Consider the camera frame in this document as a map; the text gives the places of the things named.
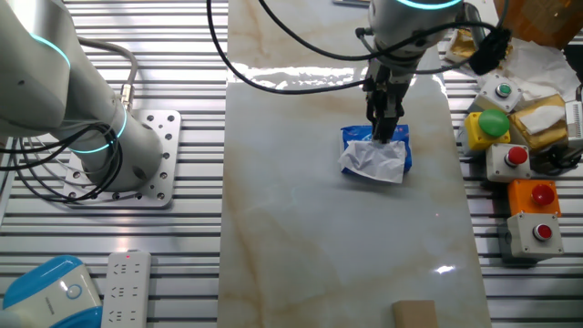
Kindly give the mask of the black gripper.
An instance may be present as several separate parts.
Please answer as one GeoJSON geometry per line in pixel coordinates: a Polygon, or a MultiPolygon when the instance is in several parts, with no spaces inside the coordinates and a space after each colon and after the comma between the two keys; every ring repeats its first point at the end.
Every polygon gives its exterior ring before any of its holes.
{"type": "Polygon", "coordinates": [[[386,66],[378,59],[370,59],[365,75],[363,91],[366,95],[366,118],[372,125],[372,137],[378,137],[379,118],[376,116],[375,93],[381,92],[387,98],[381,121],[381,141],[388,143],[393,137],[399,119],[404,115],[402,99],[404,98],[413,73],[407,73],[398,68],[386,66]]]}

